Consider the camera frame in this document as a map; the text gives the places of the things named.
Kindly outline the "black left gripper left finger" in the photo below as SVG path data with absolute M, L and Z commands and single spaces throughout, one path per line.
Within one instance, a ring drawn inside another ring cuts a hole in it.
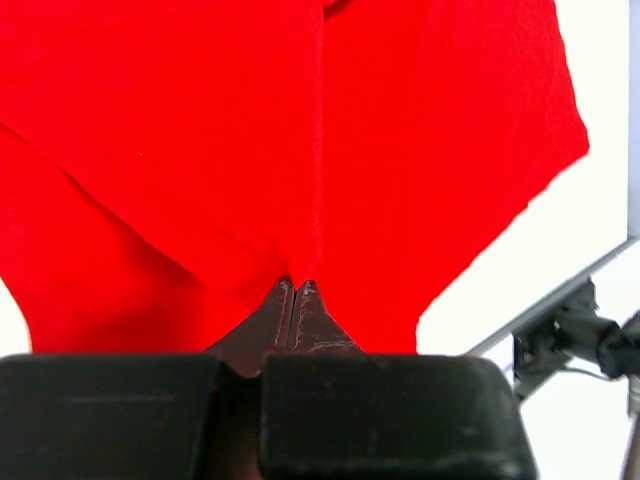
M 293 288 L 198 354 L 14 355 L 1 363 L 5 479 L 256 479 L 263 355 Z

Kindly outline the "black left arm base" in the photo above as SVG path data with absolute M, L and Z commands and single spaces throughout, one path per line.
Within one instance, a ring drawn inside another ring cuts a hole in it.
M 638 318 L 601 316 L 586 282 L 514 331 L 510 372 L 540 478 L 638 478 Z

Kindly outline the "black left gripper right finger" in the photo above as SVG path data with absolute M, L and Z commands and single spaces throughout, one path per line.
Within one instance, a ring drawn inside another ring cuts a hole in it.
M 532 479 L 536 464 L 500 368 L 474 356 L 360 351 L 304 283 L 261 373 L 267 479 Z

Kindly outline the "red t shirt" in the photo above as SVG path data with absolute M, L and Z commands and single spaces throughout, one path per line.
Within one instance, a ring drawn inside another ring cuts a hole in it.
M 1 277 L 37 353 L 202 350 L 283 277 L 412 353 L 588 148 L 551 1 L 1 5 Z

